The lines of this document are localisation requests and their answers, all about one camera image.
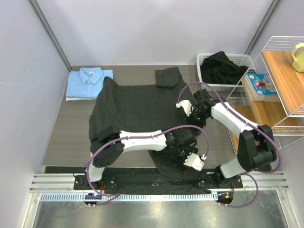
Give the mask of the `dark pinstriped long sleeve shirt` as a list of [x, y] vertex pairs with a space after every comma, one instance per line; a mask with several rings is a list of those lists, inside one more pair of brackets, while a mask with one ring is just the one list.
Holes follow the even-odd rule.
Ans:
[[150, 134], [187, 125], [183, 113], [176, 108], [178, 97], [195, 99], [177, 67], [155, 71], [154, 85], [118, 85], [112, 79], [104, 80], [104, 87], [96, 99], [89, 118], [89, 139], [110, 126], [120, 131]]

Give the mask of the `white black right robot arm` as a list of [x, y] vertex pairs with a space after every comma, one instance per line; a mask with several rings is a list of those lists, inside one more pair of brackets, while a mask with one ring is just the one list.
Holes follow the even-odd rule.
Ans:
[[210, 96], [206, 89], [197, 91], [194, 98], [195, 104], [181, 98], [176, 103], [176, 107], [184, 111], [189, 124], [202, 127], [208, 118], [213, 118], [238, 138], [236, 158], [215, 168], [214, 181], [217, 186], [224, 188], [237, 176], [253, 170], [260, 171], [277, 160], [279, 148], [274, 142], [271, 127], [248, 120], [219, 95]]

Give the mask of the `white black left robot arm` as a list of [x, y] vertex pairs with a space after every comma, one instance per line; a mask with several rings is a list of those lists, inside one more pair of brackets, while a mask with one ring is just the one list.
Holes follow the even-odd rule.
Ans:
[[105, 167], [112, 165], [123, 153], [155, 151], [164, 153], [170, 161], [201, 171], [204, 162], [197, 155], [196, 138], [188, 125], [148, 133], [120, 131], [110, 126], [90, 140], [90, 161], [86, 163], [85, 185], [95, 190], [101, 184]]

